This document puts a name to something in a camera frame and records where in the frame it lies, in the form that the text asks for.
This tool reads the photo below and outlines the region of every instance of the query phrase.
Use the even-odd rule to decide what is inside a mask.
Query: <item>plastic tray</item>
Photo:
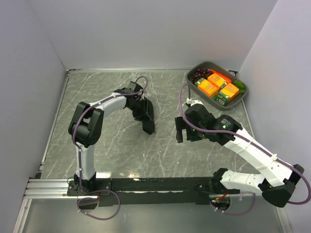
[[[190,87],[192,90],[194,90],[198,95],[200,95],[203,99],[205,99],[208,103],[210,103],[211,105],[213,105],[215,108],[221,110],[221,111],[226,111],[231,109],[232,107],[234,107],[236,104],[238,104],[246,95],[246,93],[248,92],[248,88],[245,85],[245,83],[243,83],[244,87],[245,87],[245,92],[244,93],[240,93],[238,94],[232,101],[230,101],[226,106],[222,106],[220,105],[218,102],[216,102],[215,100],[213,100],[212,98],[208,97],[203,91],[201,91],[200,89],[198,89],[195,85],[192,84],[191,80],[193,77],[193,74],[196,73],[196,71],[198,69],[213,69],[225,76],[227,76],[229,79],[232,80],[232,82],[239,80],[236,77],[234,77],[232,74],[230,74],[228,71],[226,71],[225,69],[221,68],[220,66],[216,65],[213,62],[203,62],[199,65],[197,65],[195,68],[193,68],[191,71],[188,72],[187,76],[186,76],[186,80],[189,83]]]

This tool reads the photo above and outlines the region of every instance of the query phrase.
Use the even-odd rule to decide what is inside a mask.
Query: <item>cable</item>
[[[71,179],[71,178],[73,178],[73,176],[71,176],[71,177],[69,177],[69,178],[67,179],[67,184],[68,184],[68,185],[69,185],[69,182],[68,182],[68,180],[69,180],[69,179]]]
[[[100,192],[103,192],[103,191],[104,190],[94,191],[94,192],[91,192],[90,194],[92,194],[92,193],[100,193]],[[109,219],[112,219],[114,216],[116,216],[118,214],[118,212],[119,212],[119,210],[121,208],[121,201],[120,201],[120,197],[114,191],[111,191],[111,190],[105,190],[105,191],[114,194],[117,197],[117,199],[118,199],[118,208],[117,208],[117,210],[115,211],[115,213],[112,216],[110,216],[110,217],[96,217],[96,216],[91,215],[91,214],[89,214],[89,213],[87,213],[87,212],[85,212],[85,211],[80,209],[79,204],[80,204],[80,202],[82,200],[93,200],[93,198],[83,198],[83,199],[78,200],[78,202],[77,202],[78,211],[81,212],[82,214],[85,214],[85,215],[87,215],[89,217],[92,217],[94,219],[97,219],[97,220],[109,220]]]
[[[102,99],[102,100],[98,101],[96,104],[94,104],[94,105],[88,107],[88,108],[81,114],[81,116],[80,116],[80,118],[79,118],[79,120],[78,120],[78,122],[77,122],[77,124],[76,124],[76,127],[74,128],[74,131],[73,131],[73,134],[72,134],[72,141],[73,141],[74,145],[78,148],[78,164],[79,164],[79,178],[80,178],[80,179],[79,179],[79,181],[80,181],[80,182],[79,182],[79,185],[80,185],[81,191],[82,191],[84,194],[94,194],[94,193],[101,193],[101,192],[110,192],[110,193],[114,194],[114,195],[117,197],[117,199],[118,199],[118,208],[117,208],[117,211],[114,213],[114,215],[112,215],[111,217],[108,217],[108,218],[100,218],[100,217],[93,216],[93,215],[91,215],[91,214],[89,214],[89,213],[86,213],[86,212],[82,211],[82,210],[79,208],[79,203],[80,203],[82,200],[89,200],[89,199],[93,199],[93,198],[83,198],[83,199],[79,200],[78,203],[77,203],[78,211],[84,213],[85,215],[87,215],[87,216],[89,216],[89,217],[91,217],[91,218],[94,218],[94,219],[97,219],[97,220],[109,220],[109,219],[113,218],[113,217],[114,217],[115,215],[117,215],[117,213],[119,212],[120,207],[121,207],[121,202],[120,202],[120,198],[119,198],[119,196],[117,195],[117,193],[115,193],[115,192],[113,192],[113,191],[111,191],[111,190],[98,190],[98,191],[94,191],[94,192],[90,192],[90,193],[89,193],[89,192],[87,192],[86,190],[83,189],[83,186],[82,186],[82,165],[81,165],[81,164],[82,164],[82,153],[81,153],[81,152],[82,152],[82,148],[77,144],[77,142],[76,142],[76,140],[75,140],[76,134],[77,134],[77,129],[78,129],[79,125],[81,124],[81,122],[83,121],[84,116],[85,116],[92,108],[96,108],[96,107],[98,107],[100,104],[103,104],[103,103],[105,103],[105,102],[107,102],[107,101],[109,101],[109,100],[111,100],[111,99],[113,99],[113,98],[116,98],[116,97],[134,96],[134,95],[138,95],[138,94],[140,94],[140,93],[143,93],[143,92],[146,90],[147,86],[148,86],[148,79],[147,79],[145,76],[140,76],[140,77],[138,77],[138,78],[136,79],[135,82],[137,82],[137,81],[138,81],[139,79],[141,79],[141,78],[144,78],[144,79],[146,80],[146,85],[145,85],[140,91],[135,92],[135,93],[130,93],[130,94],[120,94],[120,95],[110,96],[110,97],[107,97],[107,98],[105,98],[105,99]]]
[[[216,198],[216,200],[224,199],[224,197],[227,196],[228,194],[229,194],[229,190],[227,190],[226,193],[222,197]]]
[[[247,139],[246,137],[243,137],[242,135],[239,135],[235,132],[231,132],[231,131],[227,131],[227,130],[205,130],[205,129],[201,129],[201,128],[198,128],[196,127],[195,125],[193,125],[190,121],[188,121],[188,119],[186,118],[186,115],[182,109],[182,104],[181,104],[181,95],[182,95],[182,92],[183,92],[183,89],[184,87],[187,86],[188,87],[188,93],[189,93],[189,96],[188,98],[190,99],[190,85],[188,83],[184,83],[181,88],[180,88],[180,91],[179,91],[179,95],[178,95],[178,105],[179,105],[179,111],[180,111],[180,114],[183,118],[183,120],[193,129],[197,130],[197,131],[200,131],[200,132],[204,132],[204,133],[227,133],[227,134],[231,134],[231,135],[234,135],[236,137],[239,137],[241,139],[243,139],[244,141],[246,142],[249,142],[251,145],[253,145],[254,147],[256,147],[257,149],[259,149],[260,151],[264,152],[266,155],[268,155],[269,157],[272,156],[272,154],[270,152],[268,152],[267,150],[265,150],[264,148],[262,148],[261,146],[257,145],[256,143],[254,142],[251,142],[249,139]],[[276,161],[278,161],[279,163],[281,163],[282,165],[288,167],[290,170],[292,170],[293,172],[295,172],[296,174],[298,174],[302,180],[305,182],[306,186],[307,186],[307,189],[308,189],[308,196],[307,198],[304,200],[304,201],[299,201],[299,202],[295,202],[295,201],[288,201],[287,203],[289,204],[294,204],[294,205],[302,205],[302,204],[306,204],[308,203],[310,200],[311,200],[311,186],[307,180],[307,178],[300,172],[298,171],[296,168],[294,168],[293,166],[289,165],[288,163],[282,161],[281,159],[277,158]]]
[[[253,201],[252,201],[251,206],[250,206],[247,210],[245,210],[245,211],[243,211],[243,212],[241,212],[241,213],[233,213],[233,212],[221,211],[221,210],[219,210],[218,208],[215,208],[215,206],[213,206],[212,204],[211,204],[211,206],[212,206],[212,208],[213,208],[216,212],[219,212],[219,213],[222,213],[222,214],[225,214],[225,215],[241,216],[241,215],[245,215],[245,214],[248,214],[249,212],[251,212],[251,210],[252,210],[252,209],[254,208],[254,206],[255,206],[255,202],[256,202],[256,194],[253,193]]]

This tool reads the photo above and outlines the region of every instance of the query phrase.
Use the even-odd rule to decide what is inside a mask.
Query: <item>grapes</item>
[[[195,82],[198,81],[200,78],[207,79],[212,74],[213,71],[210,71],[209,69],[198,69],[196,73],[193,74],[192,83],[195,84]]]

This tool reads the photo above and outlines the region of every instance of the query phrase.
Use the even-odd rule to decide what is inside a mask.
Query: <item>marble tabletop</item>
[[[95,147],[97,177],[211,176],[220,167],[257,173],[244,159],[217,143],[208,140],[177,143],[174,118],[180,116],[178,92],[186,72],[73,72],[69,74],[42,179],[69,178],[75,173],[75,148],[67,130],[77,104],[103,99],[141,75],[149,79],[147,98],[154,105],[155,133],[143,132],[141,122],[133,119],[129,109],[118,110],[105,118],[102,136]],[[194,92],[191,94],[193,100],[201,100],[216,117],[230,115],[250,131],[242,103],[222,112]]]

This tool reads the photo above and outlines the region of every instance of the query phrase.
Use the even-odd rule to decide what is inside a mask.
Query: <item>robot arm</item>
[[[116,110],[129,108],[133,112],[135,120],[142,122],[142,129],[152,134],[155,131],[153,105],[150,100],[141,95],[128,95],[140,91],[142,87],[134,82],[130,82],[127,88],[114,91],[107,99],[108,101],[78,104],[68,132],[73,136],[73,132],[82,113],[91,106],[95,106],[84,116],[83,121],[79,124],[75,135],[77,156],[77,169],[74,174],[74,180],[79,183],[80,171],[82,172],[82,186],[93,191],[95,188],[96,171],[94,168],[94,147],[99,140],[102,132],[104,118],[108,117]],[[81,168],[79,167],[79,152],[81,153]]]
[[[182,117],[176,117],[176,139],[183,142],[182,130],[186,129],[187,140],[198,141],[204,138],[234,151],[247,162],[249,162],[260,174],[245,174],[234,172],[225,168],[219,169],[214,178],[219,180],[226,189],[239,189],[250,191],[262,196],[271,204],[284,207],[292,196],[295,185],[300,177],[285,165],[276,161],[276,155],[269,157],[266,153],[251,144],[260,145],[249,133],[228,115],[215,118],[209,113],[200,101],[194,100],[186,110],[187,119],[196,127],[206,130],[227,130],[235,132],[247,138],[249,142],[227,133],[203,133],[191,128]],[[300,165],[294,167],[303,173]]]

